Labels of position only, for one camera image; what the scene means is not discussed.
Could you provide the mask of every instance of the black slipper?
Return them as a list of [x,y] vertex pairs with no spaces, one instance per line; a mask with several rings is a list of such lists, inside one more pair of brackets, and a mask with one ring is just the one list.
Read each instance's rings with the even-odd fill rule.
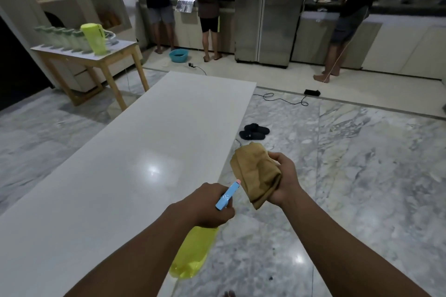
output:
[[244,140],[264,140],[265,134],[259,132],[241,131],[239,135]]
[[269,134],[269,129],[266,127],[259,126],[257,123],[252,123],[245,126],[245,130],[249,132],[259,132],[265,135]]

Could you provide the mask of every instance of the man in brown shirt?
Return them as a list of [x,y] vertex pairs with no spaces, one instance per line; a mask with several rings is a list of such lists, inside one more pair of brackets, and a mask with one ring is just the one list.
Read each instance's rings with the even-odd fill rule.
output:
[[220,32],[220,6],[218,0],[197,0],[198,16],[200,17],[201,29],[203,31],[203,49],[205,52],[204,61],[209,58],[209,31],[212,37],[212,47],[214,48],[214,60],[222,56],[218,51]]

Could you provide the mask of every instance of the dark doorway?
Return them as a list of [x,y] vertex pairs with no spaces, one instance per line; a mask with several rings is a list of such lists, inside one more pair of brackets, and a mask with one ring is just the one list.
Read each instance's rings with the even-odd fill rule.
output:
[[42,70],[0,17],[0,110],[51,87]]

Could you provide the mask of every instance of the black extension socket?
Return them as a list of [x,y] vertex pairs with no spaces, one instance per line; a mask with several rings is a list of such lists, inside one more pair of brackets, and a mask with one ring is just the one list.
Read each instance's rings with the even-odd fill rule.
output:
[[320,96],[320,91],[312,91],[311,89],[306,89],[304,92],[304,95],[308,95],[310,97],[318,97]]

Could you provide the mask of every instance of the yellow-green plastic jug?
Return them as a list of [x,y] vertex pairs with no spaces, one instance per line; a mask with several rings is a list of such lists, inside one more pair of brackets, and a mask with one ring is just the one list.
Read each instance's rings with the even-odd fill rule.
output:
[[95,55],[107,54],[107,47],[105,46],[105,32],[100,24],[83,24],[81,31],[90,44]]
[[170,275],[180,279],[194,277],[203,266],[218,230],[194,227],[178,250],[170,266]]

